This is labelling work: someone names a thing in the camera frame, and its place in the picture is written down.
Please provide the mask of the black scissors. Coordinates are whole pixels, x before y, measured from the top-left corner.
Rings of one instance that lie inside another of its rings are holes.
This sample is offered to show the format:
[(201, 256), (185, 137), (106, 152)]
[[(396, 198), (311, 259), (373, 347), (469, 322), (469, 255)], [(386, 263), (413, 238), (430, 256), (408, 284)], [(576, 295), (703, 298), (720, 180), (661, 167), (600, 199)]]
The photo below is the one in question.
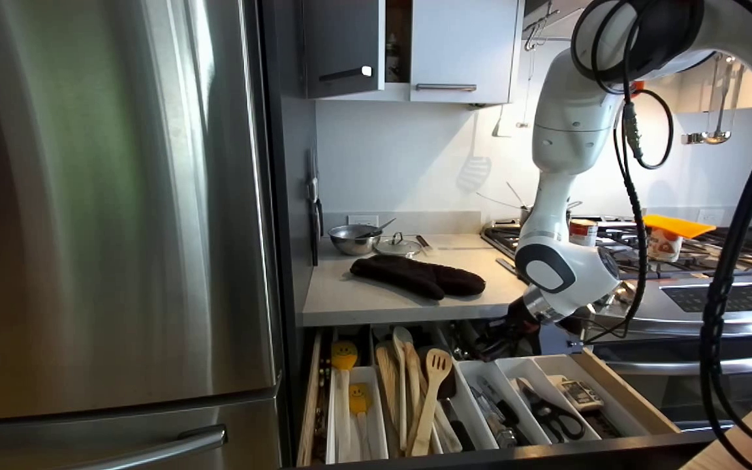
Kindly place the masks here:
[(585, 437), (587, 430), (576, 414), (547, 401), (523, 378), (516, 378), (516, 389), (525, 399), (532, 416), (548, 437), (555, 443), (578, 441)]

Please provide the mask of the drawer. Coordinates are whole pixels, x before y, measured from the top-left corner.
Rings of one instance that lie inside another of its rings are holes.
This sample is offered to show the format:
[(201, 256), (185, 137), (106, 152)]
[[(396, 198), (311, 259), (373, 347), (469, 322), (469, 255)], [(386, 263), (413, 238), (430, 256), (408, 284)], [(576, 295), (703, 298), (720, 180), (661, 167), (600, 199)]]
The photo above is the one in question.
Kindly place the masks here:
[[(368, 337), (363, 348), (365, 358), (357, 361), (351, 380), (368, 382), (373, 392), (373, 404), (367, 412), (367, 436), (373, 457), (364, 462), (337, 463), (334, 408), (330, 404), (335, 377), (325, 360), (325, 344), (336, 336), (337, 328), (333, 326), (305, 330), (302, 349), (305, 401), (298, 426), (300, 437), (294, 467), (305, 470), (663, 470), (678, 468), (687, 461), (686, 457), (672, 454), (672, 447), (682, 438), (680, 429), (587, 351), (492, 362), (456, 361), (453, 368), (456, 395), (452, 405), (474, 449), (401, 458), (389, 429), (384, 387), (373, 365), (375, 340)], [(540, 426), (532, 422), (528, 405), (510, 382), (524, 377), (543, 398), (567, 405), (561, 390), (549, 381), (552, 375), (564, 375), (593, 387), (604, 401), (603, 415), (618, 429), (620, 437), (601, 439), (593, 426), (588, 426), (585, 437), (580, 440), (549, 443)], [(531, 445), (499, 449), (469, 389), (477, 377), (484, 377), (499, 387), (501, 397), (519, 414), (520, 427)]]

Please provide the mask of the white drawer organizer tray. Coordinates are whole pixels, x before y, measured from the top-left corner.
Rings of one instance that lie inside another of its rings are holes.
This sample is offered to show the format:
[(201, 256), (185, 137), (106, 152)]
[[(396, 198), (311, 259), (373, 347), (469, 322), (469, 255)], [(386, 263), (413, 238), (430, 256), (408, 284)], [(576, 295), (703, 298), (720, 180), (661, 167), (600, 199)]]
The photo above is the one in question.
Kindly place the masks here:
[[(646, 398), (633, 390), (627, 381), (612, 371), (594, 354), (539, 355), (523, 358), (498, 359), (490, 362), (466, 360), (456, 362), (456, 408), (465, 420), (468, 434), (478, 449), (499, 448), (478, 408), (469, 386), (477, 385), (477, 377), (484, 377), (492, 387), (492, 402), (503, 413), (505, 422), (514, 428), (519, 447), (557, 445), (539, 426), (519, 391), (516, 378), (526, 379), (547, 401), (567, 409), (582, 420), (585, 437), (566, 443), (590, 443), (659, 435), (675, 432), (666, 419)], [(604, 401), (600, 413), (582, 416), (547, 378), (564, 375), (571, 380), (585, 381)]]

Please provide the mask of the white kitchen timer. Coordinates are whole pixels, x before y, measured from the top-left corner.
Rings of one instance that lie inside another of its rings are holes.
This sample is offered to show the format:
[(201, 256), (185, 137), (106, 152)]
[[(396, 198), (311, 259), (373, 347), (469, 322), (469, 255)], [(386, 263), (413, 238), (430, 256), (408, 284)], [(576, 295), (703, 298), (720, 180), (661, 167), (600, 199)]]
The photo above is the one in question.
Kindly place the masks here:
[(587, 382), (571, 380), (564, 375), (549, 375), (547, 378), (560, 390), (562, 395), (582, 415), (600, 413), (604, 408), (604, 401)]

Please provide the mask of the wooden slotted spatula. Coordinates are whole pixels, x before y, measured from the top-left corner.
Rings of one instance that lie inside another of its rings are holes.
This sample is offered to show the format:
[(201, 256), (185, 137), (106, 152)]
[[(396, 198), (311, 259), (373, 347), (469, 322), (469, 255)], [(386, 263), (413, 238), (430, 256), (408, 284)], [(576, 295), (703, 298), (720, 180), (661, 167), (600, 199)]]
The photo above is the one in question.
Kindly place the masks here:
[(438, 348), (428, 351), (426, 355), (428, 387), (420, 412), (420, 420), (418, 420), (418, 426), (414, 435), (414, 441), (409, 451), (409, 457), (424, 456), (430, 448), (439, 387), (441, 387), (445, 378), (448, 377), (451, 369), (452, 358), (447, 351)]

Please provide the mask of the tin can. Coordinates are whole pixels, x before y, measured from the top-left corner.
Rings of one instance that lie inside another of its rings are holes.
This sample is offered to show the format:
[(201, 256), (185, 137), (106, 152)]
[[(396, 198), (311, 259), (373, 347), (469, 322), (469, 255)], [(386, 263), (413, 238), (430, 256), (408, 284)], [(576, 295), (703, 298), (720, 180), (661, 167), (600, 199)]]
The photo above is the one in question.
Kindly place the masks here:
[(572, 218), (568, 223), (568, 240), (570, 243), (583, 247), (596, 247), (598, 222)]

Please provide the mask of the dark brown oven mitt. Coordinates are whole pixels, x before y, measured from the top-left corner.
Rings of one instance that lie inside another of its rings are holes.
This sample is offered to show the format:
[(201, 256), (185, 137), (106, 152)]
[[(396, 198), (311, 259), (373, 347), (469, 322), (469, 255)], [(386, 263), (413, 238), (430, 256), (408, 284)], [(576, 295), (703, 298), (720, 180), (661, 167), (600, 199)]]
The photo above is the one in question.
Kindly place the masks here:
[(350, 273), (437, 301), (447, 296), (477, 296), (486, 289), (483, 277), (470, 271), (388, 254), (358, 259)]

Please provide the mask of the glass pot lid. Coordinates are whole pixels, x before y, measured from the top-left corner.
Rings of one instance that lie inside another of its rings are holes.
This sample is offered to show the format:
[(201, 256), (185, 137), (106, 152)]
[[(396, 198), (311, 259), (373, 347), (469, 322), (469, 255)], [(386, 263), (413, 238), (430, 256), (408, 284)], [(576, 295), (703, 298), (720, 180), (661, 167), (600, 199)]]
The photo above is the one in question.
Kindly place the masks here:
[(422, 246), (412, 238), (406, 238), (402, 232), (395, 232), (390, 237), (381, 237), (374, 250), (378, 254), (411, 259), (421, 252)]

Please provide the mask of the white printed tub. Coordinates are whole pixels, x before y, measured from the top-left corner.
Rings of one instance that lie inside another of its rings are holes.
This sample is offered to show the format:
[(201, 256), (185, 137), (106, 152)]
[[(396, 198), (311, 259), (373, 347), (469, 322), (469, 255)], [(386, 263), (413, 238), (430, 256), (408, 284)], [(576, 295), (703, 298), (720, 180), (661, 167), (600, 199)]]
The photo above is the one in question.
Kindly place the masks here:
[(684, 237), (666, 231), (662, 227), (652, 227), (648, 236), (647, 256), (657, 262), (676, 262), (680, 258)]

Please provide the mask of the metal spoon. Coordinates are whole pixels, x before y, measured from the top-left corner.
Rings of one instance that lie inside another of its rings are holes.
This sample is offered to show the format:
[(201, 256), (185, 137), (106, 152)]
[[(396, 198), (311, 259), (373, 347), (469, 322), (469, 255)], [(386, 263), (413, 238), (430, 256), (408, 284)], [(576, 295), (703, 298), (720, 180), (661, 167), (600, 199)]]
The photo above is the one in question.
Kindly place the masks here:
[(388, 227), (390, 224), (392, 224), (396, 220), (395, 218), (391, 218), (388, 222), (383, 223), (379, 226), (363, 226), (363, 229), (355, 236), (356, 239), (363, 239), (363, 238), (372, 238), (372, 237), (378, 237), (382, 232), (384, 232), (384, 229)]

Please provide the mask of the metal ladle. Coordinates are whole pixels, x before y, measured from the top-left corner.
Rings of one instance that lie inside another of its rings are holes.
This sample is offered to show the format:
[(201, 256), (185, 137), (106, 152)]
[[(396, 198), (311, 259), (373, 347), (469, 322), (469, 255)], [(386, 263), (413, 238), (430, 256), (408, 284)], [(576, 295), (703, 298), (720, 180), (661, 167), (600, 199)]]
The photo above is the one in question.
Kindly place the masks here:
[(702, 139), (708, 145), (720, 145), (727, 142), (733, 132), (734, 109), (738, 104), (742, 69), (735, 58), (729, 55), (718, 53), (713, 59), (707, 125)]

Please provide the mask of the white cabinet door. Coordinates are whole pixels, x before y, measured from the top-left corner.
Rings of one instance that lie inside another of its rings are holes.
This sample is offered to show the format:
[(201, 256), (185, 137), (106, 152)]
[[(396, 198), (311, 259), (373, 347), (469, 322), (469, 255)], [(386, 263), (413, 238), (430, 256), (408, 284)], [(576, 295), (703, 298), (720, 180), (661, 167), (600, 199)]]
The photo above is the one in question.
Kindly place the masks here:
[[(520, 0), (412, 0), (409, 100), (508, 103), (522, 18)], [(417, 91), (417, 83), (477, 84), (477, 90)]]

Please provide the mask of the stainless steel refrigerator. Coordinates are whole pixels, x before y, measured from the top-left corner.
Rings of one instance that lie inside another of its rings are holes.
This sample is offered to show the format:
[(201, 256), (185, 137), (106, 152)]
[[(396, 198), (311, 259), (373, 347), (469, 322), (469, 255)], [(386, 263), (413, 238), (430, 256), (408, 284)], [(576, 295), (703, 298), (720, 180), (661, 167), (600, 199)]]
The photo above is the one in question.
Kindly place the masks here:
[(255, 0), (0, 0), (0, 470), (278, 470)]

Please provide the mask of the knives on wall strip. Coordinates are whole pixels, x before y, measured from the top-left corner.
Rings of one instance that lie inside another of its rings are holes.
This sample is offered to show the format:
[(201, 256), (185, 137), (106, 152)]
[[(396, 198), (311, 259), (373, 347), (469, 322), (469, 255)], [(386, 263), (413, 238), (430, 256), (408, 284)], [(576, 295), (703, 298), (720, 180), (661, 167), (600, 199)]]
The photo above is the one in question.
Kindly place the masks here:
[(316, 149), (310, 149), (307, 173), (307, 200), (311, 224), (311, 265), (319, 265), (319, 244), (324, 235), (322, 202), (319, 195), (319, 166)]

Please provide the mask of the wall cabinet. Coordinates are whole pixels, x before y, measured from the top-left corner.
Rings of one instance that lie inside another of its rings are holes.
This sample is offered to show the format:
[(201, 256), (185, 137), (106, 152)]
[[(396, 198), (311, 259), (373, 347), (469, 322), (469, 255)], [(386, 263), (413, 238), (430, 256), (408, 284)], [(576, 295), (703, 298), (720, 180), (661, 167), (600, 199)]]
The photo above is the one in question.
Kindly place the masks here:
[(525, 0), (302, 0), (310, 99), (507, 104)]

